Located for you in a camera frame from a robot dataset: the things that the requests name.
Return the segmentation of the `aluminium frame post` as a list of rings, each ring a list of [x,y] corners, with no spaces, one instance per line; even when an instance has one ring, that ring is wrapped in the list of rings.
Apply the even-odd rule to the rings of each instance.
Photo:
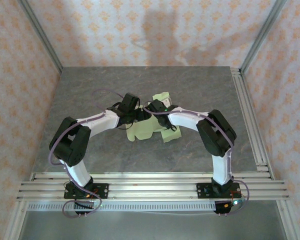
[[[59,74],[63,65],[28,0],[17,0]]]
[[[241,75],[244,75],[249,66],[251,65],[253,59],[257,55],[259,49],[261,48],[264,40],[268,36],[268,33],[272,29],[275,21],[277,20],[279,14],[281,13],[283,7],[285,6],[287,0],[275,0],[274,5],[272,6],[267,18],[262,24],[260,31],[258,32],[256,39],[254,40],[250,50],[248,51],[241,67],[239,68],[239,72]]]

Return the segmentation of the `grey metal sheet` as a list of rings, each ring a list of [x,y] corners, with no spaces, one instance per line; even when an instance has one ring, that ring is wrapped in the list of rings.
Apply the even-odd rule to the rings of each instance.
[[[69,219],[28,212],[18,240],[287,240],[275,213],[212,214],[99,212]]]

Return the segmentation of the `wide aluminium mounting rail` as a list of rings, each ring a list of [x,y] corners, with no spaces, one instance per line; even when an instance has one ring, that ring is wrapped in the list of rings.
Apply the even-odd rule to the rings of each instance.
[[[244,197],[250,200],[286,200],[290,194],[286,184],[282,181],[274,182],[248,182],[249,190],[240,184]],[[64,198],[64,183],[26,182],[22,183],[17,193],[18,199],[24,200],[57,200]],[[109,201],[181,201],[198,199],[195,183],[146,183],[109,184]]]

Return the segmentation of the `aluminium frame leg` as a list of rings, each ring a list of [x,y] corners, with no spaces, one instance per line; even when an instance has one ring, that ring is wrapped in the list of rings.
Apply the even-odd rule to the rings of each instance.
[[[16,201],[3,240],[18,240],[25,220],[29,202]]]
[[[300,227],[291,200],[276,201],[287,240],[300,240]]]

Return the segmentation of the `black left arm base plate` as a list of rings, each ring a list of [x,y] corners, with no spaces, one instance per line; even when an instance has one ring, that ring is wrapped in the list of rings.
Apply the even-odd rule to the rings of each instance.
[[[79,189],[73,182],[66,182],[64,190],[64,199],[83,200],[83,199],[96,199],[97,197]],[[88,183],[84,187],[86,190],[98,195],[101,199],[107,199],[109,193],[108,183]]]

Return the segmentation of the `aluminium side rail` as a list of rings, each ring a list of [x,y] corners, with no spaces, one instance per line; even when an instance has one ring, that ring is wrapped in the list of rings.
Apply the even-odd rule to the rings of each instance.
[[[238,159],[234,161],[234,169],[236,171],[267,172],[268,155],[257,126],[248,88],[238,68],[232,67],[230,72],[244,122],[244,127],[239,129],[238,141],[236,142],[234,155]]]

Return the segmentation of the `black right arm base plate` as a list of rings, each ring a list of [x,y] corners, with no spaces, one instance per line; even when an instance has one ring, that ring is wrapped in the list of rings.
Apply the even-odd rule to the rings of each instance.
[[[196,191],[199,199],[239,199],[242,197],[240,185],[235,182],[225,185],[197,183]]]

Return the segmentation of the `narrow aluminium table edge rail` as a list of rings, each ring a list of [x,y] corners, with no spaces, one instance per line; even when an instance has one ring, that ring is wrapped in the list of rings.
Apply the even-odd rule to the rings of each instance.
[[[107,173],[91,173],[94,179],[210,179],[213,174],[210,172],[107,172]],[[235,179],[257,179],[271,180],[268,171],[256,172],[236,172],[233,174]],[[34,173],[31,178],[34,180],[57,180],[67,179],[66,173]]]

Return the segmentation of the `light green paper box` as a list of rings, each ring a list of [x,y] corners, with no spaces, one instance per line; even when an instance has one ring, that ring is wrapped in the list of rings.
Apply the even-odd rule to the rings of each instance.
[[[155,132],[161,133],[161,137],[164,143],[170,142],[172,140],[182,137],[182,133],[179,127],[175,131],[172,129],[167,129],[166,127],[161,126],[158,123],[158,120],[155,116],[139,122],[135,122],[133,125],[126,125],[126,136],[127,139],[131,142],[138,140],[147,140],[150,139]]]

